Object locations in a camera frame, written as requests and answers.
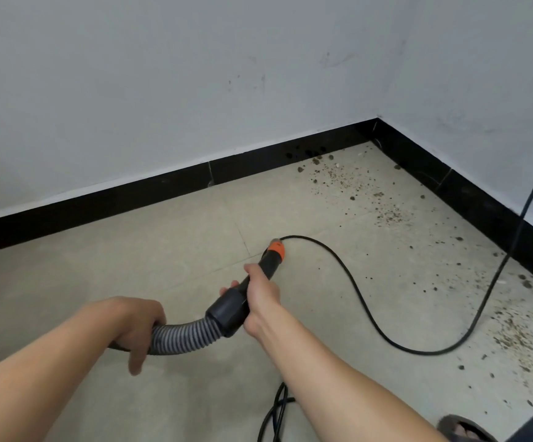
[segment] gray wall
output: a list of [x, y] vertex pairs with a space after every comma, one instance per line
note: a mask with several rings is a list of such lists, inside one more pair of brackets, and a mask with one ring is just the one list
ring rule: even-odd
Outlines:
[[533, 186], [533, 0], [422, 0], [379, 111], [520, 212]]
[[0, 0], [0, 215], [373, 118], [415, 1]]

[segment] orange nozzle tip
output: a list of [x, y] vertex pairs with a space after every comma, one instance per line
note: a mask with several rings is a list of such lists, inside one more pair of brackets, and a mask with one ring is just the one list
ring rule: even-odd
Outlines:
[[280, 261], [285, 260], [285, 246], [280, 239], [274, 238], [270, 241], [267, 251], [276, 251], [280, 256]]

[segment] forearm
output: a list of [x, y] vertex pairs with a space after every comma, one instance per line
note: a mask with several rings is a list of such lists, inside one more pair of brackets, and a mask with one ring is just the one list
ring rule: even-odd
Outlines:
[[258, 340], [324, 442], [445, 442], [395, 395], [334, 355], [278, 304]]
[[42, 440], [117, 335], [123, 311], [91, 304], [0, 363], [0, 442]]

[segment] person's right arm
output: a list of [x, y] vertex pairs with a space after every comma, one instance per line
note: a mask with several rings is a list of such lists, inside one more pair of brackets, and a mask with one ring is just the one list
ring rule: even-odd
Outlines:
[[417, 412], [353, 369], [279, 302], [261, 268], [250, 275], [251, 313], [244, 326], [275, 363], [324, 442], [446, 442]]

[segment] black baseboard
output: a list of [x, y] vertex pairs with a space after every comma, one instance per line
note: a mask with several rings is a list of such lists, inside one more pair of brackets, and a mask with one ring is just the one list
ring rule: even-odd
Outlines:
[[0, 249], [368, 141], [376, 119], [0, 217]]
[[[0, 249], [214, 184], [373, 140], [393, 161], [508, 251], [518, 216], [434, 155], [371, 119], [0, 218]], [[525, 223], [514, 259], [533, 274], [533, 226]]]
[[[373, 139], [387, 156], [432, 189], [502, 251], [509, 250], [519, 224], [516, 213], [382, 120], [375, 126]], [[533, 225], [530, 223], [523, 225], [513, 258], [533, 274]]]

